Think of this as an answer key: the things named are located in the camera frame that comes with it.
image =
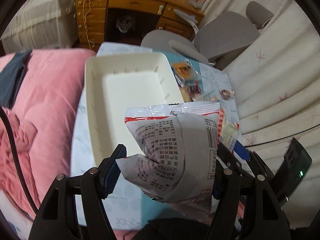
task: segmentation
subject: black cable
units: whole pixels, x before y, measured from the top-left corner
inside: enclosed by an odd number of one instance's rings
[[[17,147],[16,147],[16,144],[14,142],[14,136],[13,136],[12,128],[11,128],[9,119],[8,119],[7,115],[5,114],[4,110],[2,109],[2,107],[0,107],[0,117],[1,117],[2,122],[4,123],[5,129],[7,131],[7,135],[8,135],[8,139],[9,139],[9,142],[10,142],[11,151],[12,151],[14,165],[16,166],[17,174],[18,174],[22,189],[23,189],[24,194],[26,195],[26,197],[27,197],[27,199],[29,201],[29,204],[30,204],[33,212],[35,214],[37,214],[38,213],[38,208],[37,208],[35,202],[32,199],[32,196],[31,196],[31,194],[29,192],[29,189],[28,189],[28,186],[26,184],[26,181],[24,180],[24,177],[23,177],[23,173],[22,173],[22,170],[21,170],[20,162],[19,162]]]

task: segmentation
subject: chair armrest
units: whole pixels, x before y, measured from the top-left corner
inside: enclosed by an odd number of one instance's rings
[[[190,48],[187,45],[184,45],[181,42],[175,41],[175,40],[170,40],[169,41],[169,45],[178,53],[180,53],[181,55],[185,56],[185,57],[189,57],[192,59],[195,59],[201,63],[207,64],[209,65],[209,61],[208,59],[203,56],[202,54],[200,54],[198,51]]]
[[[184,19],[187,23],[191,25],[193,30],[195,31],[195,34],[199,31],[197,27],[198,21],[195,19],[195,16],[188,15],[187,13],[180,11],[179,9],[173,9],[174,13],[178,15],[181,19]]]

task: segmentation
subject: metal screw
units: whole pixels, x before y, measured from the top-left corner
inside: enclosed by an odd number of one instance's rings
[[[63,180],[64,179],[64,174],[58,174],[56,179],[57,180]]]
[[[89,173],[90,174],[96,174],[98,172],[98,168],[96,168],[96,167],[93,167],[93,168],[91,168],[90,170],[89,170]]]
[[[230,169],[224,169],[224,170],[223,170],[223,173],[226,174],[226,175],[231,175],[231,174],[232,174],[232,170],[230,170]]]
[[[260,180],[260,181],[264,181],[265,178],[264,178],[263,175],[259,174],[259,175],[257,176],[257,179]]]

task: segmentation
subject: barcode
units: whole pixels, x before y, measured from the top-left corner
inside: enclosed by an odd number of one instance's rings
[[[208,133],[209,147],[217,148],[217,144],[218,144],[217,131],[207,127],[207,133]]]

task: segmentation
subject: white plastic tray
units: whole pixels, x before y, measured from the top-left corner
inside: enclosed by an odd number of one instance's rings
[[[85,89],[96,165],[119,143],[126,146],[127,156],[142,153],[124,123],[126,108],[183,102],[162,53],[91,57],[86,62]]]

